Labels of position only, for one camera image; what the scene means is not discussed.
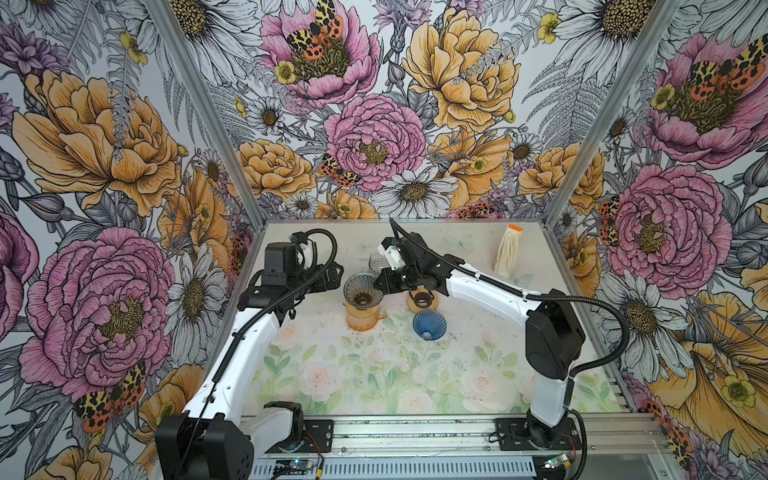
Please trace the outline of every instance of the orange flower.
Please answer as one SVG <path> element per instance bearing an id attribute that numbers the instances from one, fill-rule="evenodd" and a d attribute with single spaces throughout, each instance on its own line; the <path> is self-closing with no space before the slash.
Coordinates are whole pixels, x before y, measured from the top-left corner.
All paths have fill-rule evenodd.
<path id="1" fill-rule="evenodd" d="M 53 462 L 40 467 L 27 480 L 109 480 L 112 477 L 112 454 L 97 447 L 83 452 L 80 447 L 61 450 Z"/>
<path id="2" fill-rule="evenodd" d="M 548 192 L 557 191 L 571 168 L 580 146 L 581 142 L 576 142 L 566 148 L 555 147 L 536 155 L 533 158 L 536 168 L 524 170 L 518 178 L 520 194 L 534 194 L 540 198 Z M 598 151 L 571 196 L 571 206 L 578 213 L 588 214 L 594 209 L 598 198 L 602 197 L 604 168 L 605 155 Z"/>
<path id="3" fill-rule="evenodd" d="M 730 430 L 730 449 L 755 456 L 768 445 L 768 324 L 736 295 L 699 292 L 689 297 L 688 322 L 680 344 L 694 361 L 682 379 L 648 385 L 681 424 L 712 439 Z"/>
<path id="4" fill-rule="evenodd" d="M 425 22 L 413 32 L 402 67 L 419 83 L 411 90 L 435 94 L 435 124 L 484 131 L 495 123 L 493 117 L 509 111 L 520 64 L 510 52 L 483 71 L 468 73 L 488 55 L 498 56 L 498 33 L 481 30 L 480 21 L 466 10 L 449 8 L 443 18 L 442 31 Z"/>
<path id="5" fill-rule="evenodd" d="M 363 197 L 350 195 L 339 190 L 335 195 L 328 195 L 328 204 L 320 204 L 316 218 L 343 218 L 345 220 L 378 219 L 379 214 L 373 205 Z"/>
<path id="6" fill-rule="evenodd" d="M 148 99 L 131 92 L 133 103 L 123 139 L 122 158 L 114 158 L 114 97 L 103 78 L 86 87 L 75 75 L 61 77 L 47 70 L 30 74 L 27 90 L 42 103 L 48 116 L 16 113 L 13 138 L 41 178 L 35 183 L 56 194 L 88 193 L 81 207 L 98 204 L 107 189 L 123 192 L 148 217 L 163 196 L 181 185 L 178 147 Z"/>
<path id="7" fill-rule="evenodd" d="M 577 237 L 574 232 L 564 240 L 563 254 L 576 278 L 581 294 L 594 296 L 600 282 L 601 271 L 598 239 L 588 237 L 586 233 Z"/>
<path id="8" fill-rule="evenodd" d="M 440 134 L 428 150 L 442 163 L 451 162 L 443 177 L 456 177 L 458 189 L 452 193 L 451 210 L 473 204 L 491 191 L 492 183 L 504 179 L 504 160 L 511 137 L 494 139 L 492 135 L 475 134 L 463 128 L 449 134 Z"/>
<path id="9" fill-rule="evenodd" d="M 291 195 L 308 192 L 316 186 L 312 164 L 280 142 L 246 142 L 240 145 L 235 155 L 257 197 L 268 192 L 287 200 Z M 232 196 L 239 197 L 231 177 L 227 188 Z"/>
<path id="10" fill-rule="evenodd" d="M 147 445 L 136 463 L 143 466 L 150 475 L 157 460 L 157 446 L 154 433 L 163 418 L 181 414 L 187 402 L 203 381 L 203 367 L 183 365 L 173 369 L 157 386 L 157 391 L 139 410 L 139 418 L 146 422 L 134 432 L 134 438 Z"/>
<path id="11" fill-rule="evenodd" d="M 160 245 L 176 254 L 187 251 L 197 255 L 207 244 L 214 251 L 214 260 L 226 272 L 232 246 L 224 219 L 227 211 L 213 192 L 216 188 L 202 168 L 195 168 L 192 181 L 184 185 L 184 194 L 177 191 L 167 198 L 157 219 L 157 230 Z"/>

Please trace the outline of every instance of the floral tabletop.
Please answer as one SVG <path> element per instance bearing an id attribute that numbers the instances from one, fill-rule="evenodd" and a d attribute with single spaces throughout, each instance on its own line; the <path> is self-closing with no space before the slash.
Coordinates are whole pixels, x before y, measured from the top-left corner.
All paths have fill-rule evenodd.
<path id="1" fill-rule="evenodd" d="M 515 278 L 518 285 L 565 291 L 537 223 L 525 227 Z M 339 239 L 336 261 L 345 278 L 364 270 L 368 255 L 386 237 L 387 223 L 270 224 L 262 245 L 296 230 L 325 227 Z M 491 272 L 506 223 L 412 223 L 440 252 L 450 252 Z M 320 258 L 324 258 L 320 244 Z M 261 257 L 257 266 L 262 264 Z M 294 320 L 286 318 L 251 383 L 244 415 L 271 401 L 301 403 L 307 415 L 523 413 L 533 393 L 534 370 L 525 361 L 525 334 L 474 304 L 440 296 L 448 331 L 426 342 L 412 328 L 413 313 L 400 293 L 384 298 L 387 317 L 368 332 L 345 321 L 340 291 L 308 296 Z M 580 362 L 597 358 L 590 340 Z M 618 412 L 604 370 L 581 374 L 571 402 L 583 412 Z"/>

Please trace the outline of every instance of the white arm segment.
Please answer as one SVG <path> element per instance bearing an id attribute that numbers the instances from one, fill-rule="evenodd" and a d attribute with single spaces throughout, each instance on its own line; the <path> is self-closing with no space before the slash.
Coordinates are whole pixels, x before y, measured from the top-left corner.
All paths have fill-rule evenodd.
<path id="1" fill-rule="evenodd" d="M 250 381 L 253 378 L 253 374 L 256 373 L 256 369 L 264 360 L 266 348 L 280 328 L 274 313 L 268 313 L 261 317 L 258 322 L 254 323 L 253 326 L 248 329 L 245 338 L 243 338 L 240 341 L 240 345 L 237 346 L 237 349 L 227 366 L 227 370 L 224 371 L 224 375 L 221 377 L 218 385 L 216 385 L 214 400 L 208 403 L 208 407 L 205 408 L 205 413 L 203 415 L 200 414 L 203 411 L 205 399 L 208 397 L 214 384 L 214 374 L 219 368 L 224 355 L 230 348 L 232 340 L 234 339 L 231 333 L 238 331 L 240 327 L 248 323 L 251 317 L 259 311 L 260 309 L 247 308 L 242 312 L 237 312 L 235 315 L 235 319 L 232 322 L 231 332 L 227 334 L 227 342 L 219 353 L 219 357 L 216 359 L 214 367 L 210 370 L 210 373 L 208 373 L 208 377 L 203 381 L 203 385 L 197 390 L 195 396 L 192 397 L 192 400 L 190 400 L 184 408 L 185 410 L 189 410 L 189 416 L 191 418 L 212 419 L 217 413 L 223 413 L 224 419 L 230 420 L 235 425 L 240 423 L 240 414 L 243 411 L 243 399 L 245 398 Z M 286 438 L 289 430 L 290 424 L 289 429 L 286 430 L 285 436 L 276 440 L 276 442 Z"/>
<path id="2" fill-rule="evenodd" d="M 462 266 L 468 270 L 476 271 L 468 263 Z M 506 284 L 518 290 L 524 290 L 519 286 Z M 525 328 L 525 322 L 528 321 L 528 311 L 536 310 L 541 304 L 541 302 L 534 300 L 523 300 L 519 296 L 495 288 L 490 283 L 483 282 L 458 270 L 451 271 L 451 276 L 445 281 L 445 285 L 448 287 L 450 296 L 475 303 L 521 328 Z M 554 427 L 560 423 L 565 414 L 565 393 L 568 389 L 568 381 L 550 379 L 539 372 L 535 373 L 534 379 L 531 414 L 540 422 Z"/>

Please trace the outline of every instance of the blue ribbed bowl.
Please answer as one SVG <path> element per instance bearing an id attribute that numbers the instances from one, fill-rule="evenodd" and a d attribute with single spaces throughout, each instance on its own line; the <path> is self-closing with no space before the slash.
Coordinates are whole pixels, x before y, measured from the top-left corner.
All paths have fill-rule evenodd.
<path id="1" fill-rule="evenodd" d="M 437 340 L 446 327 L 445 317 L 435 310 L 422 310 L 413 317 L 413 331 L 424 340 Z"/>

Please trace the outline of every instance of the floral wall panel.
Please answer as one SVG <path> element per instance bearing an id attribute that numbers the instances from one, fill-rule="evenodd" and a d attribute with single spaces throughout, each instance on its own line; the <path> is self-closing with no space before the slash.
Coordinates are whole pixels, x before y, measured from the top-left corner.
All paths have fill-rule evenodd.
<path id="1" fill-rule="evenodd" d="M 355 220 L 542 216 L 654 0 L 171 5 L 266 215 Z"/>
<path id="2" fill-rule="evenodd" d="M 157 424 L 202 380 L 253 238 L 184 86 L 138 45 L 151 29 L 131 33 L 136 7 L 0 2 L 10 478 L 151 475 Z"/>
<path id="3" fill-rule="evenodd" d="M 605 132 L 597 204 L 554 226 L 582 293 L 627 314 L 622 376 L 691 478 L 768 478 L 766 33 L 763 3 L 682 6 Z"/>

